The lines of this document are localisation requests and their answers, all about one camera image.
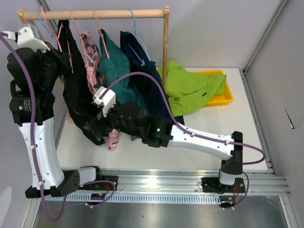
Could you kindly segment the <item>black shorts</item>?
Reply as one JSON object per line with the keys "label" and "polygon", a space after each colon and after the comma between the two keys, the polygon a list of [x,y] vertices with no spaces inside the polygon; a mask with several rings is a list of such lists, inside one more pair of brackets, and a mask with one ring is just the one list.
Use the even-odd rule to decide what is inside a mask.
{"label": "black shorts", "polygon": [[91,106],[93,97],[87,86],[85,63],[69,28],[69,21],[59,20],[58,31],[60,32],[58,39],[62,51],[71,55],[69,63],[73,67],[72,71],[63,75],[65,81],[64,101],[74,124],[87,137],[88,130],[84,129],[84,125],[93,116]]}

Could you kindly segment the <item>pink patterned shorts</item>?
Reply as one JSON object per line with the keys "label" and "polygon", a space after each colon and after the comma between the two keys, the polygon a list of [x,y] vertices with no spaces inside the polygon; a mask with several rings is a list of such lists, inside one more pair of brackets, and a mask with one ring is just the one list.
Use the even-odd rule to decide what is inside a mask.
{"label": "pink patterned shorts", "polygon": [[[91,96],[93,96],[99,87],[105,86],[106,84],[105,76],[98,73],[98,67],[101,65],[101,54],[89,32],[85,31],[81,33],[80,40],[86,60],[85,68],[87,85],[90,93],[92,94]],[[91,106],[93,108],[93,116],[91,118],[94,118],[100,110],[95,104],[93,104],[93,102],[91,102]],[[104,143],[105,142],[96,142],[97,145],[102,145]]]}

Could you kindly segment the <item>teal green shorts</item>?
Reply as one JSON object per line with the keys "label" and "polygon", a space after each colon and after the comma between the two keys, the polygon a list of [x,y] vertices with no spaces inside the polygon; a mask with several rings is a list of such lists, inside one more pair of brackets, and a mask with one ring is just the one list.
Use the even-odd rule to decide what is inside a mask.
{"label": "teal green shorts", "polygon": [[[130,60],[126,54],[109,38],[108,34],[103,29],[102,33],[106,40],[110,59],[106,57],[102,38],[100,37],[99,42],[102,58],[101,65],[98,67],[98,73],[105,76],[105,87],[108,87],[115,80],[130,73]],[[120,81],[114,85],[111,90],[115,92],[116,99],[120,104],[136,102],[139,106],[144,108],[147,107],[138,89],[131,85],[131,80],[129,78]]]}

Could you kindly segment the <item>lime green shorts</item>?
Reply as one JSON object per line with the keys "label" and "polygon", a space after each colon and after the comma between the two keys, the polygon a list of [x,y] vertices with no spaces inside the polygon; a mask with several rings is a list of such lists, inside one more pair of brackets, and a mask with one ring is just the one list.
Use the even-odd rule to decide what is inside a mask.
{"label": "lime green shorts", "polygon": [[223,73],[208,76],[187,71],[178,62],[167,63],[165,93],[173,116],[182,116],[205,106],[215,95],[225,92],[227,76]]}

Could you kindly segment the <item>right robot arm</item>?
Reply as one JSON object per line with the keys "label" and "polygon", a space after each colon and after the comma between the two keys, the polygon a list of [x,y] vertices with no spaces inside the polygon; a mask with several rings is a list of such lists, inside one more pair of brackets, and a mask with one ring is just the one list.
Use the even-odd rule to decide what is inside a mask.
{"label": "right robot arm", "polygon": [[115,104],[107,113],[99,112],[91,121],[93,132],[105,137],[113,129],[142,140],[154,147],[181,147],[205,152],[221,159],[218,178],[202,178],[204,192],[243,193],[243,134],[231,135],[204,133],[175,123],[172,119],[148,115],[134,102]]}

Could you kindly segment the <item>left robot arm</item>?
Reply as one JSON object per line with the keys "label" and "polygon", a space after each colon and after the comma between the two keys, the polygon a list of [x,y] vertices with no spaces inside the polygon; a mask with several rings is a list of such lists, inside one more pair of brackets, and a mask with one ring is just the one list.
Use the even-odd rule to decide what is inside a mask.
{"label": "left robot arm", "polygon": [[21,47],[13,50],[7,60],[7,69],[14,78],[10,83],[9,109],[26,143],[32,170],[26,198],[63,197],[84,184],[100,189],[103,178],[97,174],[96,166],[66,170],[57,158],[52,90],[56,79],[69,71],[67,54]]}

